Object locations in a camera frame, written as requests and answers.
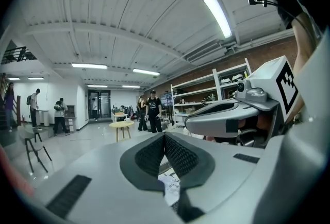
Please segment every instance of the person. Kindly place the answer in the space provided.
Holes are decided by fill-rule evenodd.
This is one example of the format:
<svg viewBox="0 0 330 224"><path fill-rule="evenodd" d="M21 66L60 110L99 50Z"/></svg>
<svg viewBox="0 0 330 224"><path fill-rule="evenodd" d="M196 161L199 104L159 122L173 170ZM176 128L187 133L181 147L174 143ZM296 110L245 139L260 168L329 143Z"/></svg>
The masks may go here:
<svg viewBox="0 0 330 224"><path fill-rule="evenodd" d="M97 121L97 102L95 101L95 98L92 99L93 105L92 105L92 114L95 121Z"/></svg>
<svg viewBox="0 0 330 224"><path fill-rule="evenodd" d="M147 99L145 105L146 105L145 121L147 122L149 119L152 132L157 132L157 131L161 132L162 131L160 124L161 102L160 99L156 97L155 90L150 91L150 97Z"/></svg>
<svg viewBox="0 0 330 224"><path fill-rule="evenodd" d="M6 111L6 123L9 132L12 132L11 120L12 120L12 111L14 109L14 84L9 83L8 89L5 94L5 104L4 108Z"/></svg>
<svg viewBox="0 0 330 224"><path fill-rule="evenodd" d="M64 118L64 113L65 113L65 111L68 110L68 107L64 103L63 98L60 98L60 100L56 102L56 105L61 106L61 109L60 110L55 110L55 114L54 114L55 123L54 123L54 127L53 127L54 136L57 136L58 124L61 124L62 130L63 130L63 132L65 133L66 136L70 135L70 131L65 126L65 118Z"/></svg>
<svg viewBox="0 0 330 224"><path fill-rule="evenodd" d="M144 96L140 96L139 100L138 100L138 108L140 111L140 123L139 123L139 131L142 131L142 128L144 131L148 131L148 128L146 126L146 122L145 122L145 108L146 108L146 104L144 101Z"/></svg>
<svg viewBox="0 0 330 224"><path fill-rule="evenodd" d="M37 89L36 92L31 95L30 114L31 114L31 122L33 128L37 128L36 110L39 109L38 106L39 93L40 93L40 89Z"/></svg>

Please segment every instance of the woman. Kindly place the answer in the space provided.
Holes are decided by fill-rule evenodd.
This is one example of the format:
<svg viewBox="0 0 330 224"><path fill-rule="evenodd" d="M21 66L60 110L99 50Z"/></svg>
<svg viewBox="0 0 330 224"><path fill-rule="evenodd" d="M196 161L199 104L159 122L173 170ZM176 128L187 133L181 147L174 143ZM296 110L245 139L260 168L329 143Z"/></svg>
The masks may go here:
<svg viewBox="0 0 330 224"><path fill-rule="evenodd" d="M8 89L5 94L5 111L6 111L6 122L9 132L12 132L12 127L10 126L12 111L14 109L14 84L9 83Z"/></svg>
<svg viewBox="0 0 330 224"><path fill-rule="evenodd" d="M140 124L139 124L139 131L142 131L142 127L144 131L148 131L148 128L146 127L146 122L145 122L145 102L144 102L144 96L141 96L138 100L138 107L140 110Z"/></svg>

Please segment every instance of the bag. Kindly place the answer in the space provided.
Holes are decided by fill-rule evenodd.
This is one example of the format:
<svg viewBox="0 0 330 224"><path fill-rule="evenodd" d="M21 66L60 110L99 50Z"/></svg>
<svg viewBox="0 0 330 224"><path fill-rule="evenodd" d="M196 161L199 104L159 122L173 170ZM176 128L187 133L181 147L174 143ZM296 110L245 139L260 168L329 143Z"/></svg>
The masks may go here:
<svg viewBox="0 0 330 224"><path fill-rule="evenodd" d="M29 96L27 96L27 98L26 98L26 104L27 104L27 105L31 105L31 96L32 96L32 95L29 95Z"/></svg>
<svg viewBox="0 0 330 224"><path fill-rule="evenodd" d="M57 110L57 111L64 110L64 107L62 106L62 102L57 101L57 102L55 103L54 109Z"/></svg>

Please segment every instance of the round wooden table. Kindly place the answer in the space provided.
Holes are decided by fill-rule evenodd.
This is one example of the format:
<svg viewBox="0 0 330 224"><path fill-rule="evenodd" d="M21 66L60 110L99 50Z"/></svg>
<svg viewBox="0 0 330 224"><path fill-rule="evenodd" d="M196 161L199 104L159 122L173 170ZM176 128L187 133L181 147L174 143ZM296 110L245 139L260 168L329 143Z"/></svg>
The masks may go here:
<svg viewBox="0 0 330 224"><path fill-rule="evenodd" d="M128 132L128 136L130 138L130 133L129 133L129 127L128 126L131 126L133 125L134 122L131 121L131 122L116 122L116 123L110 123L109 124L109 127L114 127L115 128L115 133L116 133L116 142L118 142L118 128L126 128L127 129L127 132Z"/></svg>

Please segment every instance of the man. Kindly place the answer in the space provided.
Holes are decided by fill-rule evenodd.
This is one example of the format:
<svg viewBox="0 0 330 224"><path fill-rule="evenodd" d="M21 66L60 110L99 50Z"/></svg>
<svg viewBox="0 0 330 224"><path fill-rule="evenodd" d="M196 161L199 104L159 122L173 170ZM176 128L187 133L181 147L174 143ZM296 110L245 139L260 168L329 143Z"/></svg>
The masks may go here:
<svg viewBox="0 0 330 224"><path fill-rule="evenodd" d="M95 121L97 121L97 102L95 101L95 98L92 99L92 101L93 101L92 114Z"/></svg>
<svg viewBox="0 0 330 224"><path fill-rule="evenodd" d="M70 131L65 126L65 118L64 118L64 113L65 113L65 111L68 110L68 107L64 103L63 98L60 98L60 101L56 102L56 105L60 106L61 108L59 110L55 110L55 115L54 115L55 124L53 127L54 136L57 136L57 128L58 128L59 123L61 123L62 130L65 133L65 135L66 136L70 135Z"/></svg>
<svg viewBox="0 0 330 224"><path fill-rule="evenodd" d="M146 101L146 116L145 121L147 122L148 119L150 121L150 127L152 132L161 132L161 124L160 124L160 117L161 117L161 102L158 97L156 97L156 91L150 91L150 98Z"/></svg>
<svg viewBox="0 0 330 224"><path fill-rule="evenodd" d="M37 128L37 118L36 118L36 110L39 109L38 107L38 94L40 93L40 89L37 89L35 93L31 95L31 102L30 102L30 114L31 114L31 122L32 127Z"/></svg>

